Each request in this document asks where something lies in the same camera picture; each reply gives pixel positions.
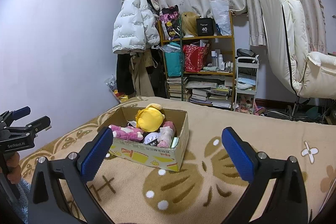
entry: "beige blanket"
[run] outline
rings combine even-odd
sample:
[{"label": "beige blanket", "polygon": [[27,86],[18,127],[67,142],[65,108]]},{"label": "beige blanket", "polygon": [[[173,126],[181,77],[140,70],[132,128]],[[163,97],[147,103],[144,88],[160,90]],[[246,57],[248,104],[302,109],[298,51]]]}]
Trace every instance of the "beige blanket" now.
[{"label": "beige blanket", "polygon": [[[149,103],[188,112],[190,138],[184,163],[176,173],[115,156],[105,159],[88,186],[115,223],[221,223],[247,185],[221,144],[221,132],[228,126],[256,150],[272,158],[297,157],[305,178],[309,212],[312,210],[313,216],[318,213],[336,176],[336,127],[259,117],[157,97],[136,97],[122,105],[146,107]],[[120,106],[23,159],[23,177],[31,181],[41,156],[53,160],[78,152]],[[253,218],[261,215],[273,183],[269,183]],[[64,191],[73,214],[81,217],[69,190],[64,187]]]}]

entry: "black bag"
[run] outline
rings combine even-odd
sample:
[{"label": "black bag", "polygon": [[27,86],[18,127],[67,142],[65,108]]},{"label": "black bag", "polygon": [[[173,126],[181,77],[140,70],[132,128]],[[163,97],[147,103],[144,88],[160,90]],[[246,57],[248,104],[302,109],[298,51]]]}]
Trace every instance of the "black bag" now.
[{"label": "black bag", "polygon": [[[237,50],[236,59],[238,57],[255,57],[255,53],[251,50],[247,50],[247,49],[244,49],[244,48],[239,48]],[[252,63],[253,60],[251,60],[251,59],[240,59],[239,61],[241,63]]]}]

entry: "yellow plush toy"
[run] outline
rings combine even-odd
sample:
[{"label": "yellow plush toy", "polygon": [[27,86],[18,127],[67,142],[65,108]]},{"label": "yellow plush toy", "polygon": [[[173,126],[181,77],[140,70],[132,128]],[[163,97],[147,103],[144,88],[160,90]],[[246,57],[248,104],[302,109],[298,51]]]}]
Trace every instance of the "yellow plush toy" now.
[{"label": "yellow plush toy", "polygon": [[137,128],[146,132],[155,132],[160,128],[165,118],[160,112],[162,106],[159,104],[149,104],[146,108],[139,110],[135,119]]}]

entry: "mannequin head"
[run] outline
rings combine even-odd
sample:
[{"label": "mannequin head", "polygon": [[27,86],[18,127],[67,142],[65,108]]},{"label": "mannequin head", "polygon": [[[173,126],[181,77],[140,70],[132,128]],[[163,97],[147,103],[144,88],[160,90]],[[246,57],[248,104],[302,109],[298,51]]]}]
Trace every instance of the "mannequin head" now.
[{"label": "mannequin head", "polygon": [[194,12],[184,12],[181,15],[182,20],[182,31],[184,32],[184,36],[186,37],[197,37],[197,27],[196,27],[196,19],[200,18],[200,15]]}]

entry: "red bag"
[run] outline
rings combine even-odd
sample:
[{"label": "red bag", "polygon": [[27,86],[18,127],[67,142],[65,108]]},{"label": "red bag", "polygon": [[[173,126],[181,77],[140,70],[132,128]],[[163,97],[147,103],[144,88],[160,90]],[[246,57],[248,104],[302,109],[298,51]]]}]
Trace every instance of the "red bag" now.
[{"label": "red bag", "polygon": [[189,72],[199,72],[207,61],[209,47],[183,45],[184,69]]}]

